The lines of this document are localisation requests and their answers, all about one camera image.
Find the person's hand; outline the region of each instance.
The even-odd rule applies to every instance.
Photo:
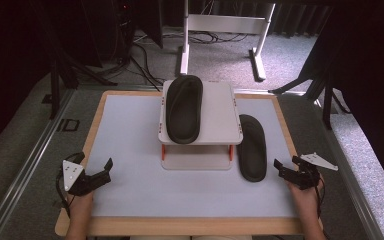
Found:
[[[323,188],[323,177],[320,175],[321,180],[319,180],[319,184],[317,186],[319,193]],[[318,218],[317,210],[318,210],[318,198],[317,193],[314,188],[308,188],[305,190],[301,190],[297,185],[286,181],[286,185],[292,193],[292,197],[294,198],[295,207],[300,218]]]
[[[70,204],[70,226],[65,239],[81,239],[87,236],[87,229],[93,207],[93,192],[84,196],[68,195],[67,202]]]
[[[321,180],[319,180],[319,184],[317,186],[319,192],[324,187],[322,181],[323,177],[321,175],[320,178]],[[301,220],[305,239],[326,239],[319,223],[319,216],[317,212],[319,199],[317,197],[316,190],[314,188],[301,190],[295,184],[286,180],[285,182],[292,193],[292,197],[294,198],[295,207]]]

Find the forearm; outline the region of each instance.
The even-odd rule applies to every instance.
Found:
[[[301,218],[301,224],[305,236],[305,240],[325,240],[322,227],[317,219],[314,217],[308,219]]]
[[[82,219],[71,219],[68,227],[66,240],[85,240],[89,227],[89,217]]]

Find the floor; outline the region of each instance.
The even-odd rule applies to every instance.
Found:
[[[137,42],[146,49],[149,72],[154,77],[174,79],[177,76],[182,39],[173,36],[178,34],[177,29],[168,29],[163,49],[147,39]],[[221,36],[226,39],[232,37],[230,34]],[[238,90],[266,92],[298,76],[315,40],[315,37],[306,36],[290,39],[281,35],[269,36],[262,53],[267,80],[262,83],[254,80],[248,53],[250,46],[257,42],[256,36],[247,36],[240,42],[192,43],[189,74],[202,80],[226,81]],[[145,66],[145,55],[139,47],[133,47],[132,55]],[[106,63],[106,68],[114,66],[113,62]],[[119,83],[113,88],[116,90],[155,90],[138,73],[140,69],[130,64],[105,77]],[[50,106],[41,103],[49,94],[50,77],[48,75],[39,81],[0,136],[0,239],[60,239],[54,233],[59,213],[59,209],[53,207],[58,200],[54,186],[56,171],[64,157],[82,149],[100,96],[103,91],[111,89],[83,75],[79,75],[79,79],[82,84],[76,91],[62,87],[63,102],[67,105],[61,109],[59,117],[51,121]],[[326,144],[326,130],[320,121],[320,107],[300,97],[308,84],[297,86],[292,89],[293,93],[279,96],[279,102],[297,151],[316,151],[333,159],[332,149]],[[79,129],[76,132],[58,131],[58,125],[64,119],[79,120]],[[24,173],[21,177],[18,175],[20,171]],[[328,234],[332,239],[367,239],[341,175],[321,171],[326,182],[331,184],[322,209],[322,220]],[[7,201],[1,205],[8,199],[12,199],[12,203]],[[301,239],[301,236],[283,237]],[[254,238],[278,239],[274,236]]]

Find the white board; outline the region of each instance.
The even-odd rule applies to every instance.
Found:
[[[237,99],[240,114],[257,118],[266,134],[267,175],[258,183],[240,174],[236,150],[227,171],[174,171],[161,164],[161,97],[109,95],[86,173],[102,171],[111,157],[112,181],[95,191],[93,216],[296,217],[277,158],[291,157],[271,100]]]
[[[173,81],[164,82],[163,96]],[[228,83],[203,81],[201,126],[197,139],[189,145],[229,145],[242,142],[239,128],[239,116],[235,95]],[[161,131],[158,134],[164,144],[176,144],[171,141],[166,127],[166,101],[162,101],[160,112]]]

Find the wooden table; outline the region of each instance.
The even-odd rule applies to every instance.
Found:
[[[107,91],[103,94],[96,111],[83,151],[82,164],[87,164],[92,145],[102,119],[104,105],[109,95],[161,96],[159,92]],[[279,119],[288,150],[297,155],[279,103],[273,95],[236,94],[237,99],[271,99]],[[55,232],[64,236],[69,218],[64,209],[55,226]],[[134,235],[293,235],[302,234],[298,218],[165,218],[165,217],[92,217],[90,236],[134,236]]]

